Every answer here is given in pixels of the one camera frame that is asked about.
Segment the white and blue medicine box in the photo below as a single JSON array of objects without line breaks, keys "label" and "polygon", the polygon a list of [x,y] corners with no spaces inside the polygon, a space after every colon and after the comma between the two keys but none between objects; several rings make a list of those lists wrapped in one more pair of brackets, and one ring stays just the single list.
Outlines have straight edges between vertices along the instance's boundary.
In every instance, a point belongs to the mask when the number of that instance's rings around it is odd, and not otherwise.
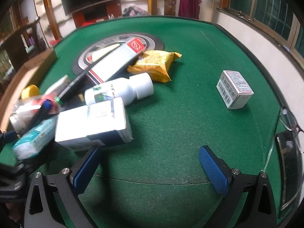
[{"label": "white and blue medicine box", "polygon": [[122,98],[59,113],[55,142],[71,151],[132,142],[132,130]]}]

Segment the teal tissue pack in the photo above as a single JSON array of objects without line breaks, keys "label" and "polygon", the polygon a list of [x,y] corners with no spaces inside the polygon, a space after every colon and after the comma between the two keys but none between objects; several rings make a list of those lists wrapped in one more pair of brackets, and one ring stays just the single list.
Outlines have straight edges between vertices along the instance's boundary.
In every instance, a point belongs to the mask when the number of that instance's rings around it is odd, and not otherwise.
[{"label": "teal tissue pack", "polygon": [[26,160],[38,155],[44,147],[55,137],[58,116],[44,120],[26,132],[12,147],[18,160]]}]

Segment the black marker green cap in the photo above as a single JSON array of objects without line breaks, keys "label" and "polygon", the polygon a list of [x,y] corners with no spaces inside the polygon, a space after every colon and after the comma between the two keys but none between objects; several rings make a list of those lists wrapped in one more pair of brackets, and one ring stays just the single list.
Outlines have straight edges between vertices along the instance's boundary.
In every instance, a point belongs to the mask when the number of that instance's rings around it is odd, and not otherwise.
[{"label": "black marker green cap", "polygon": [[66,85],[63,90],[54,98],[58,105],[61,107],[74,96],[83,93],[85,89],[92,87],[93,82],[88,77],[88,70],[83,71],[71,83]]}]

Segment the black marker blue cap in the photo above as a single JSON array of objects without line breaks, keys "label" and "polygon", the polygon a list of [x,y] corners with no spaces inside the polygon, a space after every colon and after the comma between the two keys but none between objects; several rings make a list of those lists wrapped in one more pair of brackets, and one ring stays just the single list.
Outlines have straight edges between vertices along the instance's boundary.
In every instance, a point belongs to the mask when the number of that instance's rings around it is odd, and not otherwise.
[{"label": "black marker blue cap", "polygon": [[28,125],[19,133],[19,136],[23,136],[30,129],[37,126],[41,121],[45,120],[52,108],[53,108],[52,101],[50,99],[44,100],[40,109],[38,109],[38,111],[32,117]]}]

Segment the small white barcode box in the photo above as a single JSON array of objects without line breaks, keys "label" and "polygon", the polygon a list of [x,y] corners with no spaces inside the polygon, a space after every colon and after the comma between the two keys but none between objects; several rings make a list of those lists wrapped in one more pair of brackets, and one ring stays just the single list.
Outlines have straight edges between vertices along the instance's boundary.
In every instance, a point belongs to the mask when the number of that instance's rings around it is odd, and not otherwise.
[{"label": "small white barcode box", "polygon": [[216,88],[228,110],[243,108],[254,95],[244,77],[234,70],[222,71]]}]

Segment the yellow balm jar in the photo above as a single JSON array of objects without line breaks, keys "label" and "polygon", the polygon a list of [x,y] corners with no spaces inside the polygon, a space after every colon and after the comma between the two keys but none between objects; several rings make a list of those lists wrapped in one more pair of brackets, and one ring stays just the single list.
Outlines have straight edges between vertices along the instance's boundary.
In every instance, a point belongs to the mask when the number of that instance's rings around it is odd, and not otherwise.
[{"label": "yellow balm jar", "polygon": [[39,88],[36,85],[31,84],[22,90],[21,99],[23,100],[33,96],[38,96],[39,93],[40,93]]}]

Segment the white bottle green label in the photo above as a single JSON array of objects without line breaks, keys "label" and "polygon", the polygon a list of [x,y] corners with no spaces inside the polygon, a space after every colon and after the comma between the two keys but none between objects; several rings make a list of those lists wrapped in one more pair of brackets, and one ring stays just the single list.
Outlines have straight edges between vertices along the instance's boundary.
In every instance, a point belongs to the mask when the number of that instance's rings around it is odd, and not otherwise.
[{"label": "white bottle green label", "polygon": [[151,96],[154,86],[148,73],[137,74],[129,78],[118,78],[85,90],[86,105],[112,100],[121,97],[124,105],[131,104],[134,100],[140,100]]}]

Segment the clear pack red item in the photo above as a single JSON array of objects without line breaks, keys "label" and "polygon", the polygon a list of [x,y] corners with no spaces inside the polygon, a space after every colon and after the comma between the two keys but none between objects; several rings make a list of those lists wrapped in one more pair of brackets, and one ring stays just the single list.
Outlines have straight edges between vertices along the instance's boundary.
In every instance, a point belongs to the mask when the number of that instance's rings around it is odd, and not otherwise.
[{"label": "clear pack red item", "polygon": [[49,93],[46,95],[33,96],[26,99],[20,99],[14,106],[13,112],[10,115],[10,123],[16,133],[20,134],[23,129],[30,123],[33,116],[42,106],[45,100],[50,100],[53,107],[48,112],[47,117],[59,112],[59,105],[55,102],[56,94]]}]

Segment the eyeglasses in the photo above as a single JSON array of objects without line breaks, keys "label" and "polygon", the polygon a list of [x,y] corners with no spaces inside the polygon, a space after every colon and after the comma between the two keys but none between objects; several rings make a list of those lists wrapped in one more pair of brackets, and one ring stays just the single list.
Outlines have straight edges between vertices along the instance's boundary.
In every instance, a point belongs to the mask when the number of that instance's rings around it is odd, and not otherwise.
[{"label": "eyeglasses", "polygon": [[303,183],[303,128],[294,114],[284,106],[279,111],[267,162],[270,161],[274,150],[277,150],[280,164],[280,210],[284,211],[300,195]]}]

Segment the cardboard tray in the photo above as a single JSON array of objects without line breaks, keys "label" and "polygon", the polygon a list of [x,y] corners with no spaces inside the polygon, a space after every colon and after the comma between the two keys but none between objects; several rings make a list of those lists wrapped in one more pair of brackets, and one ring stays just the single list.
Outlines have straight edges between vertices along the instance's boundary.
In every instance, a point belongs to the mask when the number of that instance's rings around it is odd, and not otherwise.
[{"label": "cardboard tray", "polygon": [[38,85],[45,73],[56,61],[57,55],[50,48],[25,62],[17,71],[1,98],[1,131],[7,131],[9,117],[22,90],[31,84]]}]

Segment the yellow snack packet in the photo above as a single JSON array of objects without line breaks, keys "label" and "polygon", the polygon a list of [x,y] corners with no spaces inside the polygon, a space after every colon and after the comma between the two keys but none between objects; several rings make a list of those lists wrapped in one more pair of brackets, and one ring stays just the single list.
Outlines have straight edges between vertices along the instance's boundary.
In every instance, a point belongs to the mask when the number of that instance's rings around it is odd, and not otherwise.
[{"label": "yellow snack packet", "polygon": [[170,82],[171,64],[181,57],[182,54],[178,52],[145,51],[133,65],[128,66],[127,71],[131,74],[148,73],[152,81]]}]

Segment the dark wooden chair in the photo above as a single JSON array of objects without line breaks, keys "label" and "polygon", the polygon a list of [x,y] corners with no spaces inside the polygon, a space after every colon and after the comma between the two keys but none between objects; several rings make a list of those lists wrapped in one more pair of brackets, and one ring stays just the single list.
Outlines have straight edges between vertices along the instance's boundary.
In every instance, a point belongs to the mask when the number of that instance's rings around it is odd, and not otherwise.
[{"label": "dark wooden chair", "polygon": [[41,52],[46,50],[46,47],[42,47],[38,39],[37,24],[40,22],[40,19],[40,17],[36,17],[33,22],[21,26],[15,32],[7,36],[1,43],[1,50],[4,50],[7,53],[8,58],[10,59],[10,62],[16,72],[21,68],[21,66],[25,62],[29,60],[28,53],[21,38],[21,35],[26,30],[32,29],[33,39],[37,48],[37,53],[40,54]]}]

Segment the patterned clothes pile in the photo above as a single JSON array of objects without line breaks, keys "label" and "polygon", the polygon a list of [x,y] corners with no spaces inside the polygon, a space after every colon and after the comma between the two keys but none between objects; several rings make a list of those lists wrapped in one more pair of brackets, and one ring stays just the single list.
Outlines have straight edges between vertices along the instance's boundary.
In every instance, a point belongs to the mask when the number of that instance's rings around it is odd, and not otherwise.
[{"label": "patterned clothes pile", "polygon": [[122,16],[123,17],[145,17],[145,16],[150,16],[150,14],[146,10],[144,10],[136,5],[133,5],[133,6],[125,8]]}]

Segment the maroon cloth on chair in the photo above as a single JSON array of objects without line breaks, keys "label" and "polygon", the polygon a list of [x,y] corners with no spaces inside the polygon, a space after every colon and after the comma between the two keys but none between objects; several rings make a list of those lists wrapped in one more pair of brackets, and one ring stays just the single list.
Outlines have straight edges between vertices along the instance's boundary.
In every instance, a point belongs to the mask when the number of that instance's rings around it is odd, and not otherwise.
[{"label": "maroon cloth on chair", "polygon": [[200,5],[201,0],[180,0],[178,16],[198,20]]}]

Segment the window with green grille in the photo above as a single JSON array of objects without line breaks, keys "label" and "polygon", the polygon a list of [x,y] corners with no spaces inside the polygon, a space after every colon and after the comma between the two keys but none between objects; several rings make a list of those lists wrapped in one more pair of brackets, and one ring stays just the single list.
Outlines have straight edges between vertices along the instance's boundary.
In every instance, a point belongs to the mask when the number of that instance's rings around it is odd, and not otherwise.
[{"label": "window with green grille", "polygon": [[250,22],[303,58],[303,25],[286,0],[220,0],[219,7]]}]

